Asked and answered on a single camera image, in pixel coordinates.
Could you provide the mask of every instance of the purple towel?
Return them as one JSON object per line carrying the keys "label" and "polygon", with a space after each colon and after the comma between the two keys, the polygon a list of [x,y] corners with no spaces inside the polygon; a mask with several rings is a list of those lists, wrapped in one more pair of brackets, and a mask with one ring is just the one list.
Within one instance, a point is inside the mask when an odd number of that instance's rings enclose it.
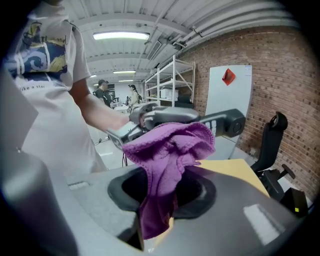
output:
{"label": "purple towel", "polygon": [[215,139],[204,124],[165,123],[122,146],[126,156],[147,174],[147,196],[139,210],[143,239],[169,227],[177,208],[175,189],[186,166],[215,152]]}

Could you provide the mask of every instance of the brick wall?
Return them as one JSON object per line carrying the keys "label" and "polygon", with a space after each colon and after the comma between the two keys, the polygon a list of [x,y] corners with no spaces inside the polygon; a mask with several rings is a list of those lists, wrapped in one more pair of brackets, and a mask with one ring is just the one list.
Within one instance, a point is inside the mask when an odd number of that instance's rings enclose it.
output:
{"label": "brick wall", "polygon": [[247,153],[255,148],[258,156],[264,124],[276,111],[285,114],[288,128],[275,165],[292,168],[291,181],[313,199],[320,184],[320,73],[303,35],[291,27],[243,29],[197,45],[179,59],[197,64],[194,105],[202,115],[210,68],[252,65],[253,96],[237,146]]}

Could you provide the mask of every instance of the white box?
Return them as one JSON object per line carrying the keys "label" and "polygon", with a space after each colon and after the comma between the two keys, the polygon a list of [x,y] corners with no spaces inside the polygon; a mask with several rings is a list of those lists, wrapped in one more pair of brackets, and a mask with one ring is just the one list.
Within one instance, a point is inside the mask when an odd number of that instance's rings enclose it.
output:
{"label": "white box", "polygon": [[[161,99],[167,99],[167,100],[172,100],[172,89],[162,89],[160,90],[160,98]],[[178,95],[179,95],[179,91],[175,90],[174,92],[174,100],[177,101],[178,100]]]}

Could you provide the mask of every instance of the printed graphic on shirt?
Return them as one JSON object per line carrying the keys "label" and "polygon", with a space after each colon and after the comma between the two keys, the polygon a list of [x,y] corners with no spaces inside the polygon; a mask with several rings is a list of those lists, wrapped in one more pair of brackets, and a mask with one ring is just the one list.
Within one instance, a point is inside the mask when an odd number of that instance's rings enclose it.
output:
{"label": "printed graphic on shirt", "polygon": [[64,87],[60,76],[68,70],[66,38],[41,36],[41,27],[41,22],[31,23],[23,33],[19,49],[8,55],[4,64],[19,80],[52,82],[54,86]]}

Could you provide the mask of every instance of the gray robotic arm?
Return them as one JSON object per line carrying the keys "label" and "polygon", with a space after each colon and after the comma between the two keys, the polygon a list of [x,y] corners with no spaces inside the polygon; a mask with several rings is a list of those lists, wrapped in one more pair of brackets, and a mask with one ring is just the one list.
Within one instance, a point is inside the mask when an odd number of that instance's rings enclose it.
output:
{"label": "gray robotic arm", "polygon": [[200,117],[198,112],[190,108],[158,106],[156,103],[135,107],[130,114],[130,122],[119,130],[109,129],[106,132],[117,148],[135,140],[158,125],[164,123],[201,122],[205,124],[215,136],[235,137],[240,135],[246,118],[238,109],[230,109]]}

